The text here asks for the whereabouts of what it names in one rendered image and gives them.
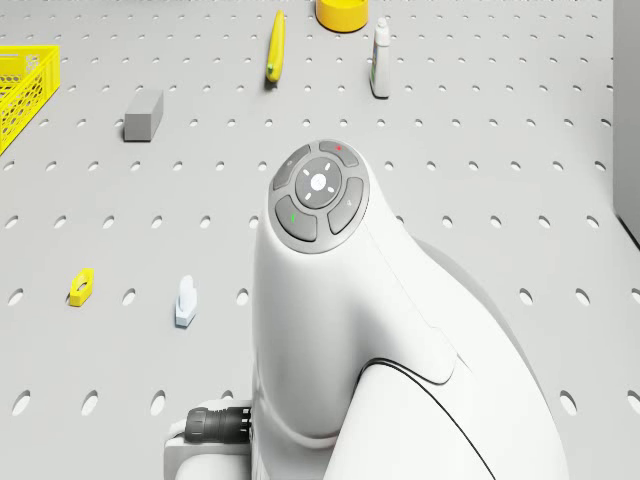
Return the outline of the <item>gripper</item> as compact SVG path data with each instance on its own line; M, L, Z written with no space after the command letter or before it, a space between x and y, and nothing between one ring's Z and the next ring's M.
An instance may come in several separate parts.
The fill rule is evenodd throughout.
M251 480L251 402L223 397L169 428L164 480Z

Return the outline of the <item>white bolt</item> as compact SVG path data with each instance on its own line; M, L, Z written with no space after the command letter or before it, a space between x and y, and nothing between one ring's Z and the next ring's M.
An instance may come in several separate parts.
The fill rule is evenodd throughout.
M175 302L175 325L187 328L195 317L198 303L197 289L191 275L184 276L179 284Z

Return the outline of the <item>yellow nut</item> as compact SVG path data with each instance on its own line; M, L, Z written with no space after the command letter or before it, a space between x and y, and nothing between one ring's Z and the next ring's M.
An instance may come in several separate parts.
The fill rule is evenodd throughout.
M69 304L82 306L93 291L94 269L83 268L72 280L69 292Z

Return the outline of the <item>grey cube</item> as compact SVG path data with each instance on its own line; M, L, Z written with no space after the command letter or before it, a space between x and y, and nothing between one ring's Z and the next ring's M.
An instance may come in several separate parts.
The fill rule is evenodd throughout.
M163 116L164 94L159 89L136 93L125 112L124 140L150 142Z

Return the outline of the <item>banana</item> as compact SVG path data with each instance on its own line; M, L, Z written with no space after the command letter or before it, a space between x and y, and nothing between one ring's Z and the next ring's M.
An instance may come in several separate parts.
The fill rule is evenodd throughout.
M266 79L271 83L277 83L282 74L285 37L285 15L282 10L278 10L274 18L271 32L265 71Z

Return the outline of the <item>yellow basket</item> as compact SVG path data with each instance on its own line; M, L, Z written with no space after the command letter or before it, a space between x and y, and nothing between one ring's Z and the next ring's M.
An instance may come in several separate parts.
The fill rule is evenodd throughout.
M59 85L58 45L0 46L0 155Z

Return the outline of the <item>white bottle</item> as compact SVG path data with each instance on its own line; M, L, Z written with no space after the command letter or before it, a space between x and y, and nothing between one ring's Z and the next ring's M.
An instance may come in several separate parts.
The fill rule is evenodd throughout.
M380 17L374 32L370 86L376 98L388 98L391 93L391 34L387 20Z

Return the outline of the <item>yellow bowl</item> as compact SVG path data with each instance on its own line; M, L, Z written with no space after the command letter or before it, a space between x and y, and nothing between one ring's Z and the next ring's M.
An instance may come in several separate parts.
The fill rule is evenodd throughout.
M354 32L368 22L368 0L315 0L315 14L328 30Z

